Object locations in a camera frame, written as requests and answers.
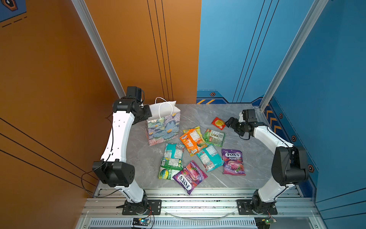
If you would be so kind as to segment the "green lime candy bag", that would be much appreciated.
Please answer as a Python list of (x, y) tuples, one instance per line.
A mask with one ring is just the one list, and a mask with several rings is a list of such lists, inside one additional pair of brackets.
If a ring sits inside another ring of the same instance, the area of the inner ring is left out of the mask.
[(161, 160), (158, 178), (172, 180), (173, 177), (182, 169), (183, 166), (181, 159), (163, 157)]

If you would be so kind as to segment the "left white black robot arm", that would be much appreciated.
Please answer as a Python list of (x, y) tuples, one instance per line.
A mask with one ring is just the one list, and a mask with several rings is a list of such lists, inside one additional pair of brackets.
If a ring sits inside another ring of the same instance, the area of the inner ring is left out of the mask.
[(151, 117), (150, 108), (143, 105), (140, 95), (128, 95), (115, 101), (112, 109), (108, 143), (101, 159), (93, 163), (92, 172), (125, 196), (128, 210), (144, 214), (148, 210), (147, 194), (134, 180), (135, 167), (126, 162), (126, 153), (132, 125)]

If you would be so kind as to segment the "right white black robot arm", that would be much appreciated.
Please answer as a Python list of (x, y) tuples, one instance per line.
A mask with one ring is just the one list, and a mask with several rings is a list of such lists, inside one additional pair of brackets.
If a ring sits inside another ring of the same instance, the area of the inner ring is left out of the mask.
[(271, 178), (257, 189), (248, 206), (253, 214), (266, 214), (286, 190), (305, 182), (309, 178), (307, 153), (303, 147), (296, 147), (285, 141), (262, 122), (240, 122), (231, 117), (225, 122), (240, 137), (245, 133), (261, 141), (273, 154)]

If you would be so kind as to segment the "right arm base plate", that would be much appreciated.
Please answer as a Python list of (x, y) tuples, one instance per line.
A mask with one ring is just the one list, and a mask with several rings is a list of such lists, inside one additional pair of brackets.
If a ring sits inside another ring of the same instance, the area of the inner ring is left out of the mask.
[(275, 202), (265, 203), (259, 201), (258, 203), (254, 203), (251, 199), (238, 199), (236, 204), (240, 215), (278, 214)]

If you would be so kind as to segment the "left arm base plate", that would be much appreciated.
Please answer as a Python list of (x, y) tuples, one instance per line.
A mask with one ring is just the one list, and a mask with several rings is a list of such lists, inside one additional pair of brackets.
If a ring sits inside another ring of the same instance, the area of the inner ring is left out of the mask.
[(141, 203), (130, 203), (125, 201), (122, 214), (123, 215), (149, 215), (152, 211), (153, 215), (160, 215), (162, 209), (161, 199), (143, 200)]

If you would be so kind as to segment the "floral paper gift bag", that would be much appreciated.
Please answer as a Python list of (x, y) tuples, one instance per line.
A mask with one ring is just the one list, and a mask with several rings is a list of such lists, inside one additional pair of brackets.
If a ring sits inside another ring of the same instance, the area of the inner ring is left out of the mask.
[(175, 139), (179, 134), (181, 110), (176, 101), (167, 101), (156, 97), (150, 105), (152, 117), (146, 121), (146, 136), (150, 146)]

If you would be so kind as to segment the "purple Fox's bag front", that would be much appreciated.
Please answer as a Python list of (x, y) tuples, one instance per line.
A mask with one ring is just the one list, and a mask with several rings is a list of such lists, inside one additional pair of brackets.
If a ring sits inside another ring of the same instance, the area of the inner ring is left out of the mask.
[(186, 167), (173, 176), (173, 179), (190, 195), (208, 176), (192, 160)]

